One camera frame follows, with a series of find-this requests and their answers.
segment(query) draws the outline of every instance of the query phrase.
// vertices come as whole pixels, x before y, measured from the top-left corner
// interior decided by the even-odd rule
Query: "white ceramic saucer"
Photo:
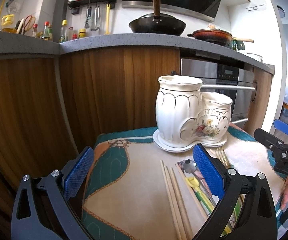
[[[182,148],[174,148],[174,147],[170,147],[166,144],[164,144],[162,142],[162,140],[160,139],[160,132],[157,129],[154,134],[153,134],[153,141],[154,143],[162,150],[167,151],[167,152],[171,152],[171,153],[182,153],[182,152],[186,152],[190,149],[192,149],[196,144],[201,143],[204,147],[220,147],[223,146],[226,141],[227,141],[227,136],[224,135],[222,140],[220,140],[218,143],[205,143],[205,142],[199,142],[199,141],[195,141],[192,142],[190,145],[186,146],[186,147],[182,147]]]

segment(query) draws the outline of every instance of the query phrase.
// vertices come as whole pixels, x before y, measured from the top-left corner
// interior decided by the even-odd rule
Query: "wooden floor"
[[[285,116],[282,115],[282,116],[280,117],[280,120],[288,124],[288,118],[287,118],[287,117],[285,117]],[[277,138],[281,139],[285,144],[288,144],[288,135],[282,133],[282,132],[279,131],[279,130],[275,130],[274,135],[275,135]]]

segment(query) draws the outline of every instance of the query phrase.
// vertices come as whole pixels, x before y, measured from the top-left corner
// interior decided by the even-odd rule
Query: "blue gripper pad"
[[[224,179],[215,167],[216,163],[201,144],[194,147],[193,158],[212,194],[222,199],[225,194]]]
[[[63,195],[66,201],[75,197],[82,185],[89,168],[94,161],[94,151],[91,147],[85,147],[79,156],[72,162],[70,172],[63,177]]]
[[[282,122],[281,120],[274,120],[273,125],[276,129],[288,135],[288,124]]]

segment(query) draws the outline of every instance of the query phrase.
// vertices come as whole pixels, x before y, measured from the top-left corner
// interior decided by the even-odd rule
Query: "pan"
[[[154,13],[143,15],[130,22],[134,33],[159,33],[180,36],[186,28],[185,22],[160,13],[161,0],[153,0]]]
[[[196,40],[208,41],[221,46],[230,46],[232,40],[254,42],[251,39],[233,38],[233,36],[226,31],[203,29],[194,31],[192,34],[187,34],[188,37],[193,37]]]

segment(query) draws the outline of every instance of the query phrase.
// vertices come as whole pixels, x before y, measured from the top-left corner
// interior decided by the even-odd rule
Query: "granite countertop edge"
[[[0,32],[0,54],[26,53],[58,56],[86,49],[136,45],[175,47],[218,54],[246,62],[271,74],[275,72],[273,65],[261,63],[235,50],[193,38],[152,33],[121,33],[86,37],[58,44],[25,35]]]

